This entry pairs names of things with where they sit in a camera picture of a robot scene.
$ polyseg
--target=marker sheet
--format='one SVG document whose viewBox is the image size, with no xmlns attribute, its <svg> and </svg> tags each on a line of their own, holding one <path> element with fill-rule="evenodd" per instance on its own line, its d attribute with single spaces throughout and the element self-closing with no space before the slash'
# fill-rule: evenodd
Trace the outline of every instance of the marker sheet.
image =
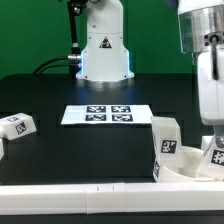
<svg viewBox="0 0 224 224">
<path fill-rule="evenodd" d="M 61 124 L 151 124 L 152 116 L 148 105 L 67 106 Z"/>
</svg>

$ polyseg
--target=black tabletop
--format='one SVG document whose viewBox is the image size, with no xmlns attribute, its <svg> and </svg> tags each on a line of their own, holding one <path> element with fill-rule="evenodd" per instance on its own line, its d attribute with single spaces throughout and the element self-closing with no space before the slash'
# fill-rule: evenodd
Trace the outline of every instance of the black tabletop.
<svg viewBox="0 0 224 224">
<path fill-rule="evenodd" d="M 0 118 L 16 113 L 29 114 L 37 132 L 13 141 L 4 140 L 1 184 L 154 181 L 151 125 L 60 124 L 67 105 L 122 104 L 149 105 L 154 116 L 175 118 L 181 128 L 182 144 L 186 146 L 200 147 L 201 136 L 213 134 L 211 127 L 201 123 L 197 80 L 192 74 L 138 74 L 133 85 L 109 90 L 78 86 L 65 75 L 11 75 L 0 81 Z M 78 223 L 91 220 L 95 223 L 143 223 L 150 219 L 179 223 L 182 220 L 176 217 L 180 213 L 170 214 L 69 215 L 57 220 L 63 217 L 64 223 L 72 223 L 72 220 Z M 207 222 L 207 212 L 181 214 L 194 214 L 195 221 L 197 215 L 203 214 L 203 223 L 212 221 Z M 50 217 L 52 222 L 49 223 L 55 223 L 57 216 Z M 35 221 L 42 222 L 45 218 L 38 216 Z"/>
</svg>

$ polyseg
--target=robot logo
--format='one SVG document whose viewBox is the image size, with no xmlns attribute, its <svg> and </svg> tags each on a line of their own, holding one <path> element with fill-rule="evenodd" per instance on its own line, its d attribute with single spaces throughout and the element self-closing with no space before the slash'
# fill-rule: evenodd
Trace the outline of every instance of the robot logo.
<svg viewBox="0 0 224 224">
<path fill-rule="evenodd" d="M 16 131 L 17 131 L 18 135 L 20 135 L 26 131 L 26 126 L 25 126 L 24 122 L 16 126 Z"/>
<path fill-rule="evenodd" d="M 175 154 L 177 148 L 177 141 L 174 140 L 163 140 L 161 153 Z"/>
<path fill-rule="evenodd" d="M 102 44 L 100 45 L 100 48 L 112 48 L 107 37 L 104 38 Z"/>
</svg>

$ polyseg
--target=green backdrop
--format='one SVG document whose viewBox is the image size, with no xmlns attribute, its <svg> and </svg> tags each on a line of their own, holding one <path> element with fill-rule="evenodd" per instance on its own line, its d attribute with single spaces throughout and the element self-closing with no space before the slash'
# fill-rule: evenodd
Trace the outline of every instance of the green backdrop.
<svg viewBox="0 0 224 224">
<path fill-rule="evenodd" d="M 125 46 L 135 73 L 191 73 L 191 56 L 180 52 L 178 19 L 163 0 L 123 0 Z M 86 43 L 85 14 L 78 18 Z M 0 78 L 31 73 L 38 65 L 70 53 L 66 0 L 0 1 Z M 65 73 L 65 68 L 51 72 Z"/>
</svg>

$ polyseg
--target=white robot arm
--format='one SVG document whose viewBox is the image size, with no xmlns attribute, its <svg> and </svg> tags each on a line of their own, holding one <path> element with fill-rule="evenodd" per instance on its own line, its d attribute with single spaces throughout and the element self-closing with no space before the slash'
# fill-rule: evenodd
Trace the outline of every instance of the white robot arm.
<svg viewBox="0 0 224 224">
<path fill-rule="evenodd" d="M 87 45 L 81 54 L 82 68 L 76 75 L 77 82 L 95 88 L 113 88 L 133 80 L 129 52 L 123 44 L 120 0 L 69 0 L 68 5 L 70 15 L 75 16 L 87 8 Z M 78 46 L 76 38 L 73 39 L 73 45 Z"/>
<path fill-rule="evenodd" d="M 166 0 L 178 9 L 183 53 L 197 57 L 200 114 L 224 148 L 224 0 Z"/>
</svg>

